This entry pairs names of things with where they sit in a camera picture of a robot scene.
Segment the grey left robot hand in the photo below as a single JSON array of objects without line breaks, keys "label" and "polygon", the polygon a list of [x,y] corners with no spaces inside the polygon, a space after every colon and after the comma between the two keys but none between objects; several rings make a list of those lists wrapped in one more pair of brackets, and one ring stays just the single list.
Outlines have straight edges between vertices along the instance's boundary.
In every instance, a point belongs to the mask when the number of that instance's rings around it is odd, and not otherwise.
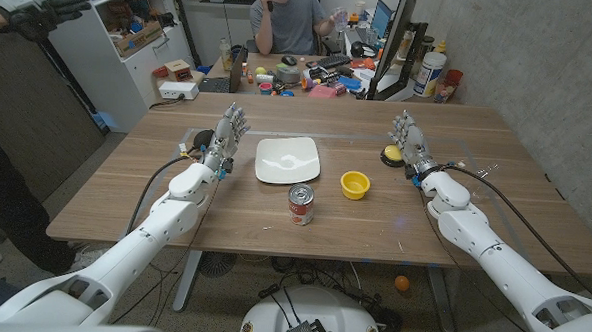
[{"label": "grey left robot hand", "polygon": [[203,164],[216,173],[221,171],[225,162],[236,154],[242,136],[250,129],[243,108],[233,102],[213,131],[210,144],[203,153]]}]

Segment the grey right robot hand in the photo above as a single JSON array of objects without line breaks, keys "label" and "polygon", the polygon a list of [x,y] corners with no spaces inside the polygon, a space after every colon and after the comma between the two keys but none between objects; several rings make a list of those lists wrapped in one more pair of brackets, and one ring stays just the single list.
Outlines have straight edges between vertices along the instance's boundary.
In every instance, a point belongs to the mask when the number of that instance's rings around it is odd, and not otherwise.
[{"label": "grey right robot hand", "polygon": [[406,177],[422,181],[438,169],[420,127],[407,110],[392,120],[393,130],[387,136],[398,147],[404,163]]}]

